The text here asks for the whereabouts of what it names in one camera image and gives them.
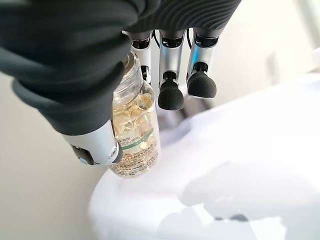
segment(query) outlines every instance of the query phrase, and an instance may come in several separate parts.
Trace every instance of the bottle label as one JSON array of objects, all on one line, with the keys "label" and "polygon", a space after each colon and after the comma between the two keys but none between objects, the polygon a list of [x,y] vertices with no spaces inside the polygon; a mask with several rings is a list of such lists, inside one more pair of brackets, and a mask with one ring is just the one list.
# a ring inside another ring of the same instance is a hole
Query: bottle label
[{"label": "bottle label", "polygon": [[146,141],[150,135],[153,133],[154,129],[151,128],[149,132],[146,132],[143,134],[143,137],[137,136],[137,137],[125,137],[123,139],[119,139],[118,142],[122,148],[122,150],[128,150],[131,148],[134,148],[141,144],[142,142]]}]

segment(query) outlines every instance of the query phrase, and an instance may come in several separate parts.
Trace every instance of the black fabric sleeve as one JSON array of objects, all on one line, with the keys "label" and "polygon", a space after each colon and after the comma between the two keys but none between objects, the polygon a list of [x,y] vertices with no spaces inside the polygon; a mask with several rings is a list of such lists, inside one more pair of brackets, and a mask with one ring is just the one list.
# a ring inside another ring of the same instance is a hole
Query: black fabric sleeve
[{"label": "black fabric sleeve", "polygon": [[0,1],[0,71],[14,92],[66,135],[112,118],[113,91],[130,51],[122,30],[160,0]]}]

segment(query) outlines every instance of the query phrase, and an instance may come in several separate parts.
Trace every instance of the white surface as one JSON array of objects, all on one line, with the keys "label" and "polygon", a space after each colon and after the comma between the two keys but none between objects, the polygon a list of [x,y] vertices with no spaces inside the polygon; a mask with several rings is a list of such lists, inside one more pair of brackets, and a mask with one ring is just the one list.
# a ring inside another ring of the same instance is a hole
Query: white surface
[{"label": "white surface", "polygon": [[97,236],[320,239],[319,104],[320,76],[309,74],[163,132],[151,172],[99,181],[89,206]]},{"label": "white surface", "polygon": [[82,164],[0,73],[0,239],[94,240],[91,194],[106,167]]}]

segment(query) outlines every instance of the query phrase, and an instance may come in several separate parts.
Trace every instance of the white table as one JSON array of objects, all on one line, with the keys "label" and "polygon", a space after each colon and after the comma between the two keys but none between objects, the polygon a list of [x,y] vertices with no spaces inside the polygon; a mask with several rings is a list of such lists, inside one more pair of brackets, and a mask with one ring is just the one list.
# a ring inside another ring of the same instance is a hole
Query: white table
[{"label": "white table", "polygon": [[107,171],[89,215],[103,240],[319,240],[320,75],[161,133],[154,169]]}]

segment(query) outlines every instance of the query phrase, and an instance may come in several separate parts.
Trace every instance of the robotic hand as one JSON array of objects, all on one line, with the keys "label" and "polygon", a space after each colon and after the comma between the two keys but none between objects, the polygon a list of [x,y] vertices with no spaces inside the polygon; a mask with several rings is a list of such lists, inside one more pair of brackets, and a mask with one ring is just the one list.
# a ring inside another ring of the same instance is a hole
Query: robotic hand
[{"label": "robotic hand", "polygon": [[15,77],[14,92],[39,110],[82,162],[111,165],[122,157],[112,125],[113,91],[130,47],[150,82],[151,33],[160,30],[158,105],[179,110],[183,40],[193,28],[188,94],[213,98],[216,85],[207,72],[218,37],[240,1],[2,1],[0,70]]}]

